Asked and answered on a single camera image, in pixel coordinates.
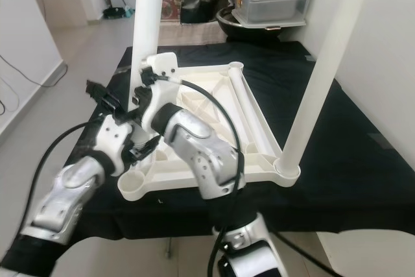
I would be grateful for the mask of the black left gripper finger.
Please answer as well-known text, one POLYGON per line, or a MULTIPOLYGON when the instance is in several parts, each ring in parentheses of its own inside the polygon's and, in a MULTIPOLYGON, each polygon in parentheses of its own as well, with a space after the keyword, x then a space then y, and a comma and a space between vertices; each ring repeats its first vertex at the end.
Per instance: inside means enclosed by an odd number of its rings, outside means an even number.
POLYGON ((128 160, 130 161, 142 161, 151 155, 155 149, 157 149, 158 141, 162 138, 161 136, 154 136, 145 143, 134 145, 128 150, 128 160))
POLYGON ((121 102, 107 90, 106 86, 100 82, 87 80, 85 91, 99 106, 104 108, 107 114, 112 114, 115 121, 123 120, 124 108, 121 102))

